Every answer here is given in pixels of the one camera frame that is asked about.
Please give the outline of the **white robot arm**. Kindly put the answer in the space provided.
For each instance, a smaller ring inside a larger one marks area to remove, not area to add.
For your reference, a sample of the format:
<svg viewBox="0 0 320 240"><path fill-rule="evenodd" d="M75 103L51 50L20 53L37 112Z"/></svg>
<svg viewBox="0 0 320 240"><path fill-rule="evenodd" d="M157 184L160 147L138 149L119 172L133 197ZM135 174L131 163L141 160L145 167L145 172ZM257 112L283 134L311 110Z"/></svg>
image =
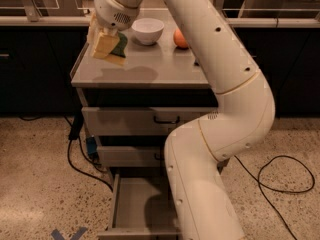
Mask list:
<svg viewBox="0 0 320 240"><path fill-rule="evenodd" d="M116 46L143 0L94 0L89 42ZM166 139L165 166L183 240L243 240L245 234L217 170L269 132L273 94L262 71L209 0L163 0L218 101Z"/></svg>

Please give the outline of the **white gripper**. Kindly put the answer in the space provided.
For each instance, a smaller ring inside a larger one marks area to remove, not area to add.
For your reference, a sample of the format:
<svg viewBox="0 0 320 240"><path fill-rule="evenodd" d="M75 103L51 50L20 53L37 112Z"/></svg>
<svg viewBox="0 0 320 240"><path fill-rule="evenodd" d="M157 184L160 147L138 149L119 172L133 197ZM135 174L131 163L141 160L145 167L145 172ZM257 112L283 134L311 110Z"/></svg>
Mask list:
<svg viewBox="0 0 320 240"><path fill-rule="evenodd" d="M120 41L118 33L107 34L103 31L96 33L99 29L99 24L109 29L125 30L130 28L139 14L141 1L94 0L95 12L91 15L87 33L87 42L91 44L93 41L92 57L97 59L106 58Z"/></svg>

